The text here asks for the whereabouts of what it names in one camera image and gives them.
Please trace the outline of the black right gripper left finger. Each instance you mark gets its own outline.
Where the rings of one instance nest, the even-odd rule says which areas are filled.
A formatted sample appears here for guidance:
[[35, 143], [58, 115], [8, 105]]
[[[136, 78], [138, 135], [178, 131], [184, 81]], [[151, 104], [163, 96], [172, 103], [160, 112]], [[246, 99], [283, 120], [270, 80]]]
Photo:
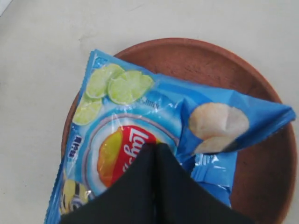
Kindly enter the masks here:
[[62, 224], [154, 224], [156, 144], [143, 145], [128, 170], [104, 193], [62, 216]]

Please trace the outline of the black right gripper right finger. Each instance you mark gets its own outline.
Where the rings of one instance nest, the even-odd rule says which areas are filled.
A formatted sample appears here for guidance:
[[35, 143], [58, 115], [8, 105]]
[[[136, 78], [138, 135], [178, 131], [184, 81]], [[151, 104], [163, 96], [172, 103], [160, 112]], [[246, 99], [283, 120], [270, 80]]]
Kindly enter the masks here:
[[154, 144], [153, 185], [158, 224], [252, 224], [199, 186], [179, 165], [169, 147]]

